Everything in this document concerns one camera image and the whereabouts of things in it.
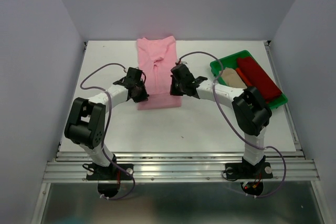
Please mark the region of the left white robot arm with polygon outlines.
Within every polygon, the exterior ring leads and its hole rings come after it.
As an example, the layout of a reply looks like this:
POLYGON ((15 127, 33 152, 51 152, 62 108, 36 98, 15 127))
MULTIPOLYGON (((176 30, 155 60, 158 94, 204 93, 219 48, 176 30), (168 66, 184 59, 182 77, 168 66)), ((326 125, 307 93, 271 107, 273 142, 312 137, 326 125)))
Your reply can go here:
POLYGON ((138 68, 128 68, 126 76, 112 83, 108 89, 98 86, 84 87, 96 89, 99 94, 85 98, 75 98, 65 126, 65 138, 80 146, 99 167, 99 173, 106 179, 116 175, 116 158, 106 147, 104 140, 111 121, 112 109, 133 100, 135 103, 148 100, 145 88, 146 75, 138 68))

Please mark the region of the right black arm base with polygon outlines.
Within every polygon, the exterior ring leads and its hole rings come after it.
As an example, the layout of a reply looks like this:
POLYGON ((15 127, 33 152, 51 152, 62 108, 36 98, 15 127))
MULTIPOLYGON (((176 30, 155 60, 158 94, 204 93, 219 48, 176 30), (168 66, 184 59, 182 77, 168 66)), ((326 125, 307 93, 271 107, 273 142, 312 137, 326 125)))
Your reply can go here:
POLYGON ((229 182, 242 180, 241 189, 247 195, 260 197, 264 190, 263 179, 272 179, 273 173, 269 162, 263 156, 261 161, 252 165, 242 158, 240 163, 227 163, 221 172, 223 179, 229 182))

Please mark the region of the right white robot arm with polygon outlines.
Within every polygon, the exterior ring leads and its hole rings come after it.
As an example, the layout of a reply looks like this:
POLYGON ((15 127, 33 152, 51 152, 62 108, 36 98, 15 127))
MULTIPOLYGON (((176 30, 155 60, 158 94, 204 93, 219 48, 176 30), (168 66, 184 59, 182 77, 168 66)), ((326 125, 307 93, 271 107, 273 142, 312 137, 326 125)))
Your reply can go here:
POLYGON ((244 175, 253 177, 260 172, 260 162, 264 159, 264 138, 266 126, 272 116, 262 95, 255 87, 232 88, 221 85, 206 77, 194 77, 185 64, 171 69, 170 95, 194 97, 216 103, 224 119, 238 137, 245 143, 241 170, 244 175), (233 110, 237 125, 243 131, 241 136, 224 114, 222 105, 233 110))

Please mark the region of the pink t-shirt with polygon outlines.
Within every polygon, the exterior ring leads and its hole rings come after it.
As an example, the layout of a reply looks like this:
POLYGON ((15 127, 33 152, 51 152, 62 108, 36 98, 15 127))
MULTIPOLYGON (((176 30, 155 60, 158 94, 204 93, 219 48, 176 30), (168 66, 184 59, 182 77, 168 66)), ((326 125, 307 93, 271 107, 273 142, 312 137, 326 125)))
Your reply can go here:
POLYGON ((138 104, 138 110, 178 108, 181 97, 170 95, 171 69, 177 61, 176 40, 173 36, 158 40, 141 38, 136 41, 138 66, 145 73, 147 101, 138 104))

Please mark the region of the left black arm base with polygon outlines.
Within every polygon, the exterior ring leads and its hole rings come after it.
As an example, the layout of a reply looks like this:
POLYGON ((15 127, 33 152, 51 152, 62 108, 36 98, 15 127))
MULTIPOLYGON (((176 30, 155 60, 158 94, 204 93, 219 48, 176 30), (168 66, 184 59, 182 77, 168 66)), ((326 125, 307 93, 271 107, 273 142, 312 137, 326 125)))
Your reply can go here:
POLYGON ((120 200, 128 196, 135 188, 133 176, 133 164, 117 164, 117 158, 112 159, 113 163, 103 167, 95 163, 84 163, 82 168, 87 172, 86 180, 98 182, 97 191, 100 198, 105 200, 120 200), (131 189, 121 193, 121 182, 131 181, 131 189))

